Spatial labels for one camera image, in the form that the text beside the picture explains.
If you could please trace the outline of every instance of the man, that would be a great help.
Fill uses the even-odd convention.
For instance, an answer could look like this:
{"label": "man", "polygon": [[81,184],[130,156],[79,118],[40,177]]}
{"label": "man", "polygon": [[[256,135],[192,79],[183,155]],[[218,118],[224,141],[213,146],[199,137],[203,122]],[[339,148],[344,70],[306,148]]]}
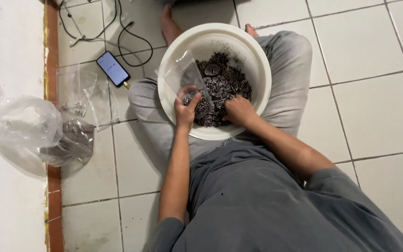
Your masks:
{"label": "man", "polygon": [[[161,23],[168,45],[182,34],[170,6]],[[250,25],[246,32],[267,55],[272,89],[260,117],[240,96],[225,102],[224,120],[247,129],[237,137],[189,137],[199,94],[189,106],[175,101],[173,126],[155,79],[130,89],[131,106],[169,161],[150,251],[403,251],[403,234],[384,213],[296,138],[309,91],[309,41],[287,31],[258,37]],[[185,227],[186,208],[191,221]]]}

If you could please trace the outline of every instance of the smartphone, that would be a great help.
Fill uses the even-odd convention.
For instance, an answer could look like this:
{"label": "smartphone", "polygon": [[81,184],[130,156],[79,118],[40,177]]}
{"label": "smartphone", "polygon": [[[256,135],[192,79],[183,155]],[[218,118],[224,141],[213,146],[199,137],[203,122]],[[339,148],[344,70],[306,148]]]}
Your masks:
{"label": "smartphone", "polygon": [[130,74],[119,64],[119,61],[110,51],[106,51],[100,56],[97,59],[97,64],[115,84],[116,88],[121,87],[131,78]]}

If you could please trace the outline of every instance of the light gray jeans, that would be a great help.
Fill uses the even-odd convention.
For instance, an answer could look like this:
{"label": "light gray jeans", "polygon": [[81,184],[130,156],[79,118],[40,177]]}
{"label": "light gray jeans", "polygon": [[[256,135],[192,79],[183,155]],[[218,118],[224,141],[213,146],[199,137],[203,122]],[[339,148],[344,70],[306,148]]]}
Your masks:
{"label": "light gray jeans", "polygon": [[[304,36],[291,31],[255,39],[267,55],[272,75],[270,99],[261,117],[296,137],[309,92],[312,46]],[[156,78],[144,78],[133,84],[128,95],[130,106],[153,145],[168,160],[175,126],[161,106]],[[191,162],[232,140],[257,139],[247,131],[232,139],[216,141],[189,136]]]}

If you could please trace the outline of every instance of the left hand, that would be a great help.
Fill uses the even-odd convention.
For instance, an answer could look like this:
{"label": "left hand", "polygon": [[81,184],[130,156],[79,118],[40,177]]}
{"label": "left hand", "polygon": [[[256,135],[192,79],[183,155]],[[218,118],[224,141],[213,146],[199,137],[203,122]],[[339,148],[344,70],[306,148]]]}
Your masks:
{"label": "left hand", "polygon": [[188,106],[184,106],[178,99],[175,99],[174,107],[177,129],[185,129],[188,132],[192,129],[195,117],[195,107],[201,99],[202,94],[197,93]]}

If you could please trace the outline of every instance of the right hand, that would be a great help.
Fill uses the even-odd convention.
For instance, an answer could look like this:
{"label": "right hand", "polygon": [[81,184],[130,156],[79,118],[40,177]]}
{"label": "right hand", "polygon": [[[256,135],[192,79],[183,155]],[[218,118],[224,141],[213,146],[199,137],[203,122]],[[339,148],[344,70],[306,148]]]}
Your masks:
{"label": "right hand", "polygon": [[224,116],[223,120],[230,121],[239,127],[248,128],[251,123],[260,119],[250,101],[238,94],[231,100],[225,101],[225,109],[228,115]]}

